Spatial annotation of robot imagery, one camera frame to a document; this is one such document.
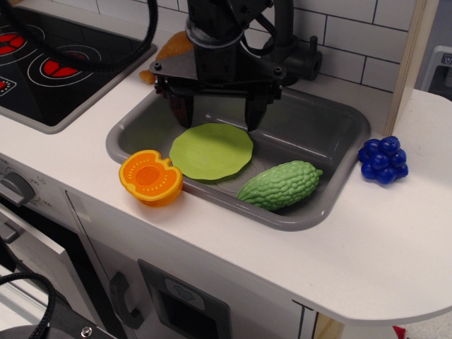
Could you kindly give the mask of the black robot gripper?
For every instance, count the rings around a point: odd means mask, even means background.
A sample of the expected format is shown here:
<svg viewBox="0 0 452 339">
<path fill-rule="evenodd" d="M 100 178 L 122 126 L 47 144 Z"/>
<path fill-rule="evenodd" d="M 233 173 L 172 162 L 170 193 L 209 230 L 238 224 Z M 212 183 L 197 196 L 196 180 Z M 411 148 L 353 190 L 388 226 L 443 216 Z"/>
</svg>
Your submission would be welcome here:
<svg viewBox="0 0 452 339">
<path fill-rule="evenodd" d="M 190 128 L 195 96 L 246 98 L 247 131 L 256 130 L 267 106 L 282 96 L 285 69 L 258 58 L 239 46 L 232 50 L 194 48 L 150 65 L 155 90 L 168 97 L 179 124 Z"/>
</svg>

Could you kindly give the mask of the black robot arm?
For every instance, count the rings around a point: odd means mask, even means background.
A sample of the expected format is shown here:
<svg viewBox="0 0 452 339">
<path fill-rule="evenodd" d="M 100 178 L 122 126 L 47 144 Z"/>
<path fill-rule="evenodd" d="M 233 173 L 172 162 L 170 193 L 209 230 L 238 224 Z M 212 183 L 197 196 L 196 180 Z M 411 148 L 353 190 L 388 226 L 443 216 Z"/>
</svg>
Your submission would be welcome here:
<svg viewBox="0 0 452 339">
<path fill-rule="evenodd" d="M 169 102 L 180 125 L 189 128 L 194 97 L 243 97 L 249 131 L 258 128 L 267 106 L 281 97 L 283 66 L 262 59 L 272 52 L 248 47 L 244 31 L 257 20 L 272 36 L 276 30 L 264 18 L 269 1 L 189 1 L 185 33 L 193 49 L 155 61 L 155 91 Z"/>
</svg>

